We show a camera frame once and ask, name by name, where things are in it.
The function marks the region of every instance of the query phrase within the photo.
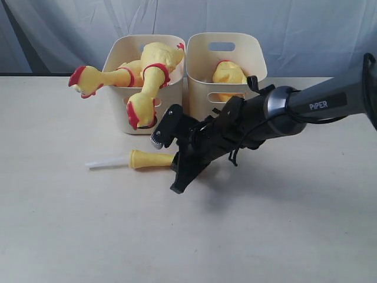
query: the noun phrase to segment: white backdrop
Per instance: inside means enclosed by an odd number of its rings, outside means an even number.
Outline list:
[[[51,72],[102,68],[113,42],[130,34],[173,34],[186,42],[205,31],[251,34],[269,76],[333,76],[377,49],[377,0],[6,2]]]

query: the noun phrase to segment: white table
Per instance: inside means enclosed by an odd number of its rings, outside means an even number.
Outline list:
[[[85,168],[155,150],[118,130],[107,97],[67,82],[0,77],[1,283],[377,282],[364,115],[242,150],[239,167],[225,157],[177,195],[170,170]]]

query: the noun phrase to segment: robotic arm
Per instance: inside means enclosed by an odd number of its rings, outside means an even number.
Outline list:
[[[364,113],[377,130],[377,66],[370,53],[364,55],[362,66],[305,90],[274,85],[259,90],[253,76],[247,84],[258,96],[232,97],[222,111],[213,110],[217,117],[198,121],[177,104],[165,112],[151,141],[161,149],[177,140],[171,190],[183,193],[212,161],[225,154],[237,166],[239,149],[256,150],[266,140],[299,134],[308,123],[333,123]]]

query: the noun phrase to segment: white straw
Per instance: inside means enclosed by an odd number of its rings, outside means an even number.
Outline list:
[[[128,159],[125,157],[115,157],[102,161],[88,162],[85,164],[89,169],[99,169],[107,167],[128,166]]]

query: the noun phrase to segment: storage bin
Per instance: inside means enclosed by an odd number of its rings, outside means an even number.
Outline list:
[[[232,48],[221,49],[223,44]],[[255,75],[258,81],[267,77],[266,62],[255,37],[233,32],[205,32],[192,36],[187,43],[186,71],[190,115],[198,120],[213,115],[212,109],[224,107],[225,102],[217,99],[218,93],[238,94],[245,99],[257,95],[247,84],[212,83],[213,73],[222,60],[236,63],[246,76]]]
[[[118,39],[114,43],[102,71],[114,71],[124,62],[139,60],[143,51],[143,46],[151,42],[162,42],[173,48],[182,43],[186,49],[186,43],[184,40],[174,35],[129,35]],[[172,104],[177,103],[182,105],[184,61],[185,58],[183,58],[181,63],[170,74],[169,85],[158,91],[156,98],[156,116],[158,122],[161,120],[166,109]],[[150,129],[134,130],[128,122],[126,111],[127,101],[133,94],[139,93],[141,87],[109,86],[104,88],[104,91],[110,99],[115,119],[121,131],[128,134],[151,134],[153,132],[157,125]]]

